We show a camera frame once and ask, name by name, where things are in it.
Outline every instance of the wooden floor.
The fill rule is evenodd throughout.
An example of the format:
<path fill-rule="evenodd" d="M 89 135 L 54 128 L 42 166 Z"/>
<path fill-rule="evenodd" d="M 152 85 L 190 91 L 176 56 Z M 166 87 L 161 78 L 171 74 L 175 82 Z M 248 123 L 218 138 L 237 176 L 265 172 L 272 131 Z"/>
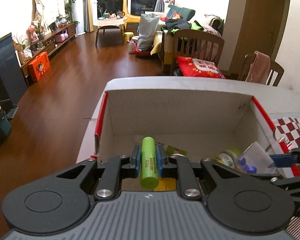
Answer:
<path fill-rule="evenodd" d="M 158 75 L 157 56 L 139 59 L 121 44 L 120 31 L 77 37 L 51 60 L 51 69 L 28 88 L 0 142 L 0 237 L 8 232 L 1 212 L 14 188 L 75 163 L 88 121 L 106 83 L 119 77 Z"/>

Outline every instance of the pink cloth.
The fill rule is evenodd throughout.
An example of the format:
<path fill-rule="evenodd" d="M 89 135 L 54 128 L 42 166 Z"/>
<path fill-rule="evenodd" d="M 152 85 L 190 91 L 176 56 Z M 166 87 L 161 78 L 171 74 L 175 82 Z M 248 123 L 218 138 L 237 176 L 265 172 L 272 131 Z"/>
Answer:
<path fill-rule="evenodd" d="M 246 82 L 266 84 L 270 70 L 270 57 L 259 51 L 254 53 L 256 58 L 250 66 Z"/>

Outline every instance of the green lip balm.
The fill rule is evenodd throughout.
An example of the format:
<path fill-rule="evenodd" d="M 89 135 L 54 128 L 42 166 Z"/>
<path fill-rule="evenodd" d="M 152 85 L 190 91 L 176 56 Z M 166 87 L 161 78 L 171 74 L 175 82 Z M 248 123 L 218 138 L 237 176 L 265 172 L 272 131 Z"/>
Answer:
<path fill-rule="evenodd" d="M 141 146 L 141 186 L 154 189 L 159 185 L 157 156 L 152 137 L 145 137 Z"/>

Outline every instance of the yellow stool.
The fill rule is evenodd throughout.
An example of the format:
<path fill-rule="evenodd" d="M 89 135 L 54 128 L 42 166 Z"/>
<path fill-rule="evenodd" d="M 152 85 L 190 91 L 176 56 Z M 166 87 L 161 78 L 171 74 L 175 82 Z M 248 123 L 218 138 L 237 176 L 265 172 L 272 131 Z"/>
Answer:
<path fill-rule="evenodd" d="M 126 32 L 124 33 L 124 38 L 126 41 L 130 41 L 130 39 L 134 36 L 132 32 Z"/>

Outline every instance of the gray ribbed surface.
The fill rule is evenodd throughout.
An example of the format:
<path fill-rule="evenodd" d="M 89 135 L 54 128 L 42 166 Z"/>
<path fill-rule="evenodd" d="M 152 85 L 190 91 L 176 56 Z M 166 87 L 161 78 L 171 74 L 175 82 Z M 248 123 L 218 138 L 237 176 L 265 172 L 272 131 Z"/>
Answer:
<path fill-rule="evenodd" d="M 26 236 L 11 231 L 4 239 L 292 240 L 293 238 L 286 231 L 259 237 L 236 234 L 211 220 L 201 203 L 183 200 L 176 192 L 170 191 L 122 192 L 116 200 L 97 204 L 82 224 L 68 232 L 54 236 Z"/>

